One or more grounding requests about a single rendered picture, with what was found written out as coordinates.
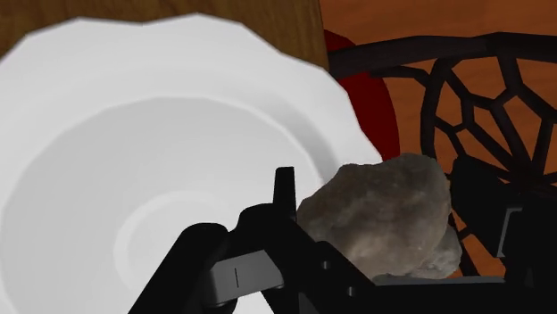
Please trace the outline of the dark red round cushion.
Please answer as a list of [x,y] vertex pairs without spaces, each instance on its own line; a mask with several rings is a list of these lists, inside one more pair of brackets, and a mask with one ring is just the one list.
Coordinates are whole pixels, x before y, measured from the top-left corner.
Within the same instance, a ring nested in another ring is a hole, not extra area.
[[399,156],[395,108],[384,80],[363,72],[337,82],[349,95],[362,132],[378,150],[382,160]]

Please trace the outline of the white scalloped plate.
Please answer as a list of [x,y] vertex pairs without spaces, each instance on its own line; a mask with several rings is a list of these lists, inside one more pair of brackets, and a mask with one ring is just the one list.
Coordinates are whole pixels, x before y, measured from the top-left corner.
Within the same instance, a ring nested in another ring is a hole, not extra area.
[[202,14],[76,19],[0,61],[0,314],[126,314],[179,233],[379,163],[346,91]]

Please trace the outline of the grey brown rock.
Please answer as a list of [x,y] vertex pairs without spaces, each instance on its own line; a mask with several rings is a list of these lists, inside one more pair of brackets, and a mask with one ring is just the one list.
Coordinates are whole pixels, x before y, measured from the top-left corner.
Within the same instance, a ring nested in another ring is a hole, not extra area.
[[428,156],[403,153],[375,165],[342,166],[301,202],[297,223],[370,279],[442,279],[457,270],[462,256],[450,213],[441,166]]

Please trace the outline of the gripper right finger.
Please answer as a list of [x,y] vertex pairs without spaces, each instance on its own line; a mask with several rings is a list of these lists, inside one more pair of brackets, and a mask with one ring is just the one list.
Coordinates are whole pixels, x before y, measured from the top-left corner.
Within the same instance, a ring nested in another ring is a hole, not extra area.
[[453,162],[453,209],[506,268],[504,281],[548,288],[557,281],[557,187],[520,169],[500,179],[495,166],[469,156]]

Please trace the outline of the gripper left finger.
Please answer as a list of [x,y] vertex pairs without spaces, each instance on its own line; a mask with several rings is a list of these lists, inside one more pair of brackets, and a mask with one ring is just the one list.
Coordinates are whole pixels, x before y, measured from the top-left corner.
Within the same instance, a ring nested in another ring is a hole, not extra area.
[[128,314],[233,314],[261,293],[273,314],[371,314],[373,284],[331,244],[295,222],[295,172],[275,172],[273,200],[237,226],[184,229]]

